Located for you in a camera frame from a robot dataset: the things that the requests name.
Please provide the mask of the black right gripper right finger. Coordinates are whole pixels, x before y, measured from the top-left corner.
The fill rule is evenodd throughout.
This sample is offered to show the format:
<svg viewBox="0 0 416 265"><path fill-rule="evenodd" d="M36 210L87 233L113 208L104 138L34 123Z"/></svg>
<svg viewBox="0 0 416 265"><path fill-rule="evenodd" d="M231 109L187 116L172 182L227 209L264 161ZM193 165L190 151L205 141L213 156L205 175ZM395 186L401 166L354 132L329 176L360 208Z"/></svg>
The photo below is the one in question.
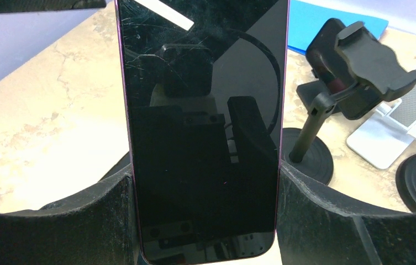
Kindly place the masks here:
<svg viewBox="0 0 416 265"><path fill-rule="evenodd" d="M281 164L283 264L416 264L416 213L362 202Z"/></svg>

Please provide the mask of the black round base phone stand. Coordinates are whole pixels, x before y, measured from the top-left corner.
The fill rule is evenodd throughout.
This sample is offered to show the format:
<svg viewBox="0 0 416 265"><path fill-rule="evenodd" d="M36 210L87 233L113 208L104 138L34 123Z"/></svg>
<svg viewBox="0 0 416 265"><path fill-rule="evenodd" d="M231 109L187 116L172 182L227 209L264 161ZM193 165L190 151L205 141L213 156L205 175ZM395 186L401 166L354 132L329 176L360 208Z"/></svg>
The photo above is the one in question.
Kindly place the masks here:
<svg viewBox="0 0 416 265"><path fill-rule="evenodd" d="M215 62L239 39L259 49L275 73L261 92L274 110L266 122L259 102L226 80L213 89ZM383 101L408 93L416 71L407 72L394 54L360 22L329 19L306 50L316 81L298 94L309 118L304 129L280 129L283 73L276 56L254 36L232 28L190 30L141 54L125 49L126 83L145 99L128 104L132 146L140 184L223 189L271 189L279 155L291 155L306 175L328 183L330 152L315 133L338 107L350 120Z"/></svg>

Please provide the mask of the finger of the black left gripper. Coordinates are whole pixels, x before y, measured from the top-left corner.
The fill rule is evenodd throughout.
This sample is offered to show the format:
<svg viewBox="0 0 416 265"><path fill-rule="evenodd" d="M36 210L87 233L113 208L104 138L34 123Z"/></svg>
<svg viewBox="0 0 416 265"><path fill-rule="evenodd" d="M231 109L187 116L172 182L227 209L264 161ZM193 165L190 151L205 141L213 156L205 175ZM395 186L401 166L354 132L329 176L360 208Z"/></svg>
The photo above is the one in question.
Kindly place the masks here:
<svg viewBox="0 0 416 265"><path fill-rule="evenodd" d="M0 14L105 8L105 0L0 0Z"/></svg>

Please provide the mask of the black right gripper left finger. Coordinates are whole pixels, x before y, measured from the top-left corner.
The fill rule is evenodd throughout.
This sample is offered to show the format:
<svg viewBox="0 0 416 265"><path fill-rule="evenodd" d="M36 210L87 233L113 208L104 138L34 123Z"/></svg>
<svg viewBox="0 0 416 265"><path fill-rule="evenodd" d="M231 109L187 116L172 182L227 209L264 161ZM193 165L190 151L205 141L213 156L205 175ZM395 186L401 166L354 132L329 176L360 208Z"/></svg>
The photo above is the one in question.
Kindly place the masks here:
<svg viewBox="0 0 416 265"><path fill-rule="evenodd" d="M0 264L137 264L131 168L39 210L0 214Z"/></svg>

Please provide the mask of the black phone purple edge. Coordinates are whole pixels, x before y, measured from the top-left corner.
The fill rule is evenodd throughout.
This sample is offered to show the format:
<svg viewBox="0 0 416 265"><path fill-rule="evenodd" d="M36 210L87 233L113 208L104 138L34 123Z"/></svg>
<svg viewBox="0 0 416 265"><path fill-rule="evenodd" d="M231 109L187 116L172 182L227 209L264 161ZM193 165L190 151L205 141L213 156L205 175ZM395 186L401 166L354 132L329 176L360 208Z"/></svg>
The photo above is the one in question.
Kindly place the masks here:
<svg viewBox="0 0 416 265"><path fill-rule="evenodd" d="M141 252L257 257L276 237L289 1L116 1Z"/></svg>

